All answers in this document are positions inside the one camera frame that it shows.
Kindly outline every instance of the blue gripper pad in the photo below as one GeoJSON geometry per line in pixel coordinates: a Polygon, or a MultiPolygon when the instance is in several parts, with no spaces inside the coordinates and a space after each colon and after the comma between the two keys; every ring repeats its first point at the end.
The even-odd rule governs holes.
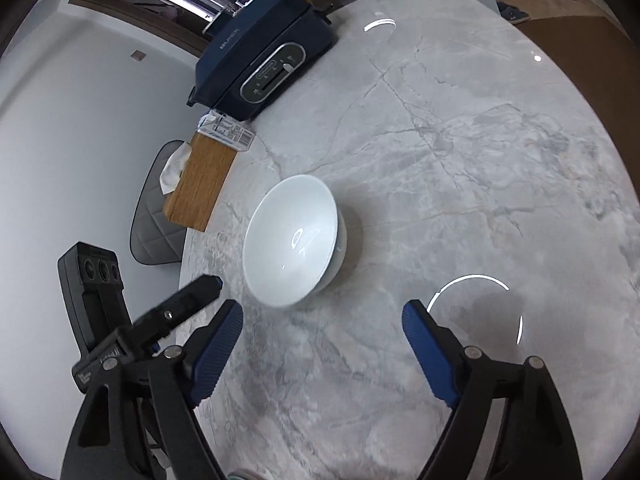
{"type": "Polygon", "coordinates": [[[213,393],[242,332],[242,320],[242,307],[236,302],[194,363],[191,373],[193,388],[188,398],[191,406],[199,405],[213,393]]]}
{"type": "Polygon", "coordinates": [[[433,395],[444,400],[450,408],[455,408],[460,401],[460,394],[456,389],[453,366],[411,302],[402,309],[402,329],[433,395]]]}

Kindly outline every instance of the brown floor mat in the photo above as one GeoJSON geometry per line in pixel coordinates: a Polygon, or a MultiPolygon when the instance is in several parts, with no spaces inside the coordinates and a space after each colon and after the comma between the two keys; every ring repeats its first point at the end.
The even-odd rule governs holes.
{"type": "Polygon", "coordinates": [[[564,16],[517,27],[584,95],[640,195],[640,51],[606,18],[564,16]]]}

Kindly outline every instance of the white tissue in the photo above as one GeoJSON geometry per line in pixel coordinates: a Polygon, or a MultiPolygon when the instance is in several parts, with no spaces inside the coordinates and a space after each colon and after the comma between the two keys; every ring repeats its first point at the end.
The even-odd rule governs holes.
{"type": "Polygon", "coordinates": [[[169,157],[169,160],[164,165],[164,170],[160,173],[160,189],[162,189],[163,195],[175,191],[175,188],[178,187],[180,176],[187,165],[190,155],[191,146],[188,142],[185,142],[169,157]]]}

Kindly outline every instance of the marble tabletop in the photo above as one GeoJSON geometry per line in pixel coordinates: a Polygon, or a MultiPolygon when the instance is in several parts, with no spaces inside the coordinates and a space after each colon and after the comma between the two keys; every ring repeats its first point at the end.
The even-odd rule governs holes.
{"type": "MultiPolygon", "coordinates": [[[[584,477],[602,478],[640,411],[640,208],[609,136],[545,53],[475,0],[359,0],[332,19],[337,44],[258,116],[207,232],[186,240],[181,285],[220,275],[245,314],[197,409],[221,467],[414,480],[449,410],[404,337],[402,306],[485,274],[509,290],[466,280],[433,317],[494,359],[540,355],[584,477]],[[396,26],[364,31],[380,18],[396,26]],[[346,259],[318,295],[267,308],[244,284],[242,241],[262,197],[298,173],[334,193],[346,259]]],[[[499,417],[470,478],[484,478],[499,417]]]]}

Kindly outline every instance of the wooden frame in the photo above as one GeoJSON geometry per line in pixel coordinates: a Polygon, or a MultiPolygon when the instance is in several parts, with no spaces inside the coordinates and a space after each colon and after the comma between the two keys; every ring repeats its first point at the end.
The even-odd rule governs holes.
{"type": "Polygon", "coordinates": [[[161,16],[156,16],[145,9],[137,8],[135,5],[121,0],[69,0],[69,3],[93,9],[130,23],[186,50],[196,57],[200,57],[209,46],[207,40],[177,23],[170,22],[161,16]]]}

